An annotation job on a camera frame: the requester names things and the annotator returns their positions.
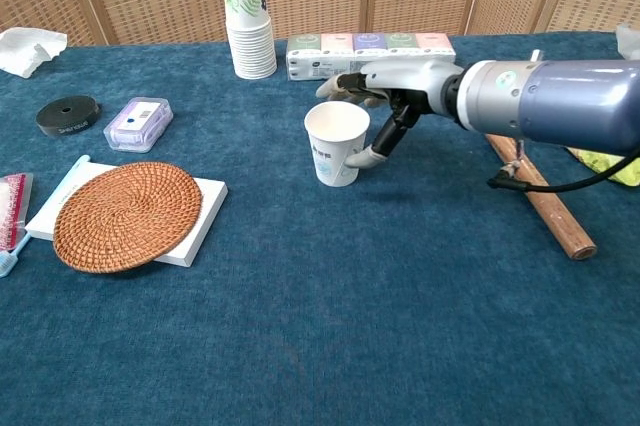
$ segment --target robotic arm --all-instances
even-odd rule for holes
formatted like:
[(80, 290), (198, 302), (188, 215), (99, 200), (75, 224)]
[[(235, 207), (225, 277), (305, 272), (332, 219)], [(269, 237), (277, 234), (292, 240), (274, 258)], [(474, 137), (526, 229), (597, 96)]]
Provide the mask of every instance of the robotic arm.
[[(345, 161), (354, 168), (385, 161), (427, 114), (451, 118), (469, 131), (626, 157), (617, 169), (600, 173), (608, 173), (604, 177), (640, 156), (640, 61), (480, 61), (463, 70), (441, 60), (389, 59), (334, 76), (316, 95), (391, 106), (372, 144)], [(491, 185), (551, 190), (514, 181)]]

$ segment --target blue carpet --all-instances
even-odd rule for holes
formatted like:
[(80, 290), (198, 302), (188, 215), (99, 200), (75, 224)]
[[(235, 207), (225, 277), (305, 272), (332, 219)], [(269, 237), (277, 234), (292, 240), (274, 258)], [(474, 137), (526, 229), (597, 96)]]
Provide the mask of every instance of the blue carpet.
[[(606, 33), (453, 42), (461, 65), (619, 57)], [(81, 154), (230, 190), (191, 269), (92, 276), (27, 245), (0, 280), (0, 424), (639, 424), (638, 191), (563, 196), (599, 246), (574, 262), (525, 197), (485, 185), (501, 165), (485, 139), (443, 118), (323, 186), (302, 125), (319, 83), (288, 82), (284, 48), (255, 82), (225, 44), (70, 48), (31, 79), (0, 73), (0, 175), (34, 173), (29, 217)], [(71, 94), (97, 98), (100, 120), (44, 136), (36, 112)], [(145, 155), (102, 133), (135, 96), (175, 113)], [(527, 147), (552, 184), (591, 174)]]

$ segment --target woven placemat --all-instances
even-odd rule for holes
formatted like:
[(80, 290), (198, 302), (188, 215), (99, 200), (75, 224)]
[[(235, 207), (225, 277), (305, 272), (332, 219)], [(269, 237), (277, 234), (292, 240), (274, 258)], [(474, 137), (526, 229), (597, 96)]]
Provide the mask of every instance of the woven placemat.
[(176, 247), (193, 228), (200, 188), (182, 169), (137, 162), (96, 176), (64, 204), (53, 247), (70, 267), (114, 273), (148, 263)]

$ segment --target black cable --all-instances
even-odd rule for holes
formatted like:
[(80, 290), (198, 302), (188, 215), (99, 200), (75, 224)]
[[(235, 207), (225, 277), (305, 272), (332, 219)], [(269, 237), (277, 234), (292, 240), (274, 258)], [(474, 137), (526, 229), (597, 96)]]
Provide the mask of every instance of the black cable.
[(640, 157), (640, 147), (636, 148), (629, 156), (621, 159), (619, 162), (605, 169), (604, 171), (594, 174), (593, 176), (576, 181), (573, 183), (560, 184), (557, 186), (541, 186), (538, 184), (531, 184), (527, 181), (520, 181), (519, 179), (510, 178), (506, 171), (501, 170), (494, 178), (487, 181), (487, 184), (492, 188), (510, 189), (512, 191), (534, 192), (534, 193), (566, 193), (569, 191), (575, 191), (577, 189), (586, 188), (592, 186), (600, 181), (604, 181), (610, 176), (616, 174), (618, 171), (629, 166), (633, 161)]

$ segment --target crumpled paper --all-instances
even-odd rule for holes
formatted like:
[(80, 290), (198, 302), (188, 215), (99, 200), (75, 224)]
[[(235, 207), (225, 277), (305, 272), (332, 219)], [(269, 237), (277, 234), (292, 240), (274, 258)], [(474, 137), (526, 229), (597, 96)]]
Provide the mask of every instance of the crumpled paper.
[(29, 78), (38, 66), (67, 47), (67, 35), (38, 28), (9, 28), (0, 33), (0, 69)]
[[(616, 28), (616, 39), (618, 41), (618, 52), (624, 59), (640, 59), (640, 31), (634, 31), (628, 24), (620, 24)], [(595, 171), (600, 173), (610, 168), (622, 159), (621, 156), (612, 154), (596, 153), (575, 148), (567, 148), (578, 160)], [(626, 168), (609, 176), (609, 179), (627, 186), (640, 185), (640, 159), (636, 159)]]

